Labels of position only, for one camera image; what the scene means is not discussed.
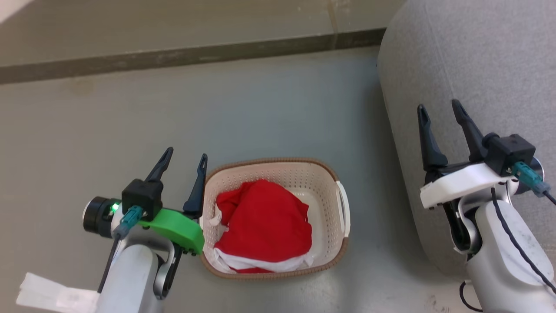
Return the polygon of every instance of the teal connector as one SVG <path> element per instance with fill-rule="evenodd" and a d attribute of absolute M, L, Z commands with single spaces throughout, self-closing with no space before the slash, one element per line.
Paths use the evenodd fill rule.
<path fill-rule="evenodd" d="M 130 230 L 133 226 L 137 225 L 137 223 L 143 217 L 143 209 L 139 206 L 133 206 L 127 213 L 120 219 L 120 225 L 114 229 L 112 236 L 115 238 L 116 235 L 120 235 L 120 239 L 126 238 L 127 234 L 130 233 Z"/>
<path fill-rule="evenodd" d="M 543 178 L 523 162 L 517 162 L 512 166 L 512 175 L 531 188 L 539 198 L 544 196 L 544 192 L 550 190 L 550 185 L 543 182 Z"/>

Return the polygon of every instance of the gray sofa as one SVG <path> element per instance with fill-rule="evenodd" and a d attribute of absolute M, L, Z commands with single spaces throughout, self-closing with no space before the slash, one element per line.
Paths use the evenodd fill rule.
<path fill-rule="evenodd" d="M 420 203 L 416 107 L 426 106 L 451 163 L 469 155 L 450 105 L 456 98 L 483 134 L 533 143 L 556 189 L 556 1 L 409 0 L 386 30 L 378 70 L 420 241 L 443 273 L 463 277 L 444 211 Z M 556 265 L 556 207 L 531 192 L 513 203 Z"/>

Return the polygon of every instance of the green plastic part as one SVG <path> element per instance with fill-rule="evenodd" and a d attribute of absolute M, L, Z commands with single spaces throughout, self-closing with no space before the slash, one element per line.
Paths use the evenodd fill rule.
<path fill-rule="evenodd" d="M 185 251 L 201 254 L 205 245 L 203 230 L 199 224 L 178 211 L 162 208 L 150 221 L 139 221 L 139 225 L 150 227 L 158 234 L 180 245 Z"/>

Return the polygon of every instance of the plastic basket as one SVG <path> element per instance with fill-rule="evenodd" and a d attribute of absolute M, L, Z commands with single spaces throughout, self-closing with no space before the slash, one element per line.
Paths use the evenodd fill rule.
<path fill-rule="evenodd" d="M 225 269 L 216 260 L 214 245 L 225 226 L 211 226 L 216 197 L 239 188 L 243 182 L 266 179 L 277 183 L 309 205 L 307 217 L 312 226 L 314 261 L 296 271 L 282 273 L 239 274 Z M 350 231 L 349 203 L 345 189 L 334 171 L 313 159 L 259 159 L 229 164 L 214 170 L 205 185 L 203 217 L 199 223 L 205 236 L 201 260 L 214 275 L 241 280 L 269 280 L 327 270 L 336 265 L 348 247 Z"/>

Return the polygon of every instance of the white tape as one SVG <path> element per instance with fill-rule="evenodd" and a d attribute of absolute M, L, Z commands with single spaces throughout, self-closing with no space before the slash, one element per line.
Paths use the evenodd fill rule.
<path fill-rule="evenodd" d="M 60 313 L 94 313 L 100 296 L 94 290 L 68 288 L 32 273 L 27 273 L 19 288 L 18 305 Z"/>

